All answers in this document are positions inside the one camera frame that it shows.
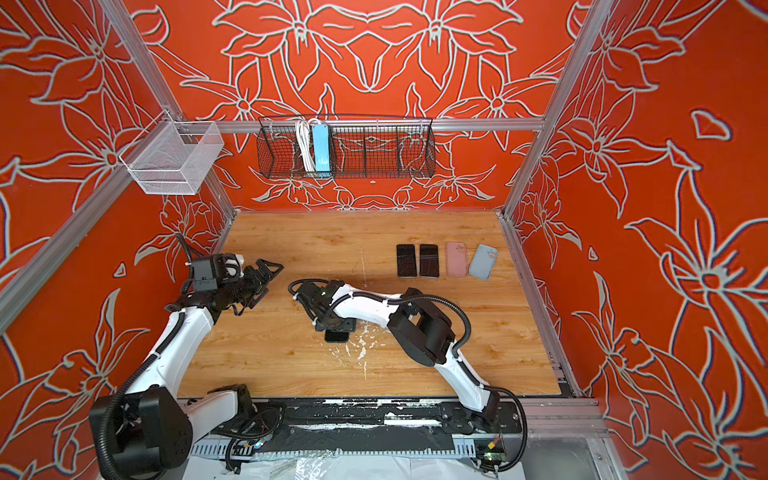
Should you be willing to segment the black smartphone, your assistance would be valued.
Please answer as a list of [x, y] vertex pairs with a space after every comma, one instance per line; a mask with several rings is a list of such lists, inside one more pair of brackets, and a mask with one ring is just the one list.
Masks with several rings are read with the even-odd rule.
[[416, 249], [413, 244], [398, 244], [396, 246], [396, 268], [399, 278], [418, 276]]
[[349, 338], [350, 333], [348, 331], [326, 330], [324, 332], [324, 340], [331, 344], [346, 343]]

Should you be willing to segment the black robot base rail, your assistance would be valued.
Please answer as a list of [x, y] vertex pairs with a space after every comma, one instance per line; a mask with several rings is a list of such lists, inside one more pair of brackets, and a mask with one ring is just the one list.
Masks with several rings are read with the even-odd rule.
[[447, 453], [459, 439], [517, 447], [521, 414], [510, 401], [490, 419], [455, 398], [272, 398], [253, 401], [255, 416], [240, 415], [216, 428], [211, 440], [235, 452]]

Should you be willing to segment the pink phone case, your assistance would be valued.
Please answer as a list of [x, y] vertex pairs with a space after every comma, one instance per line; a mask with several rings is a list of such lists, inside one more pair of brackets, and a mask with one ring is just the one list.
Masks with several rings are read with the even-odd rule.
[[462, 242], [447, 242], [445, 246], [446, 274], [463, 277], [468, 273], [467, 248]]

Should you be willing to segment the light blue phone case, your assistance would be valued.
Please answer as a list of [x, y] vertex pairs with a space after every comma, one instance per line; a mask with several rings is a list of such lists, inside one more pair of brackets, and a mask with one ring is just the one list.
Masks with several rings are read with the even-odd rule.
[[468, 268], [469, 275], [480, 280], [489, 280], [496, 264], [498, 254], [499, 252], [496, 248], [485, 244], [479, 244]]

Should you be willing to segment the phone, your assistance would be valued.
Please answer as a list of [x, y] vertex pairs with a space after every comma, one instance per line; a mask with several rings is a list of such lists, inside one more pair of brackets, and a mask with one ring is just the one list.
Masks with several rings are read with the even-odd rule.
[[436, 244], [419, 246], [419, 275], [427, 278], [440, 276], [439, 248]]

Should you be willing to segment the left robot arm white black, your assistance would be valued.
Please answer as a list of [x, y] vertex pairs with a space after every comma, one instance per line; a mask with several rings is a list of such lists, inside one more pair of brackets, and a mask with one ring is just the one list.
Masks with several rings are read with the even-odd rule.
[[277, 424], [265, 424], [265, 416], [282, 420], [275, 407], [257, 408], [244, 384], [219, 387], [189, 405], [180, 404], [183, 377], [221, 314], [230, 310], [240, 316], [255, 307], [284, 267], [264, 259], [248, 265], [235, 254], [205, 255], [183, 235], [176, 240], [189, 277], [179, 297], [165, 308], [165, 329], [140, 366], [89, 412], [105, 479], [160, 479], [172, 471], [181, 473], [193, 445], [203, 437], [224, 436], [236, 447], [277, 429]]

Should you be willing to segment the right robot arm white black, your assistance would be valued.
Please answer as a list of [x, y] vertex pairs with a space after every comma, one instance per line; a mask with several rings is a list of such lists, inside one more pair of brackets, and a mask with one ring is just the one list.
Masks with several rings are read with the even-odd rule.
[[528, 422], [519, 398], [488, 384], [461, 348], [471, 337], [468, 315], [454, 302], [409, 288], [399, 295], [361, 290], [340, 280], [299, 279], [288, 291], [328, 343], [344, 343], [366, 322], [387, 330], [414, 362], [432, 367], [453, 389], [462, 408], [486, 425], [497, 422], [504, 397], [511, 400], [521, 432]]

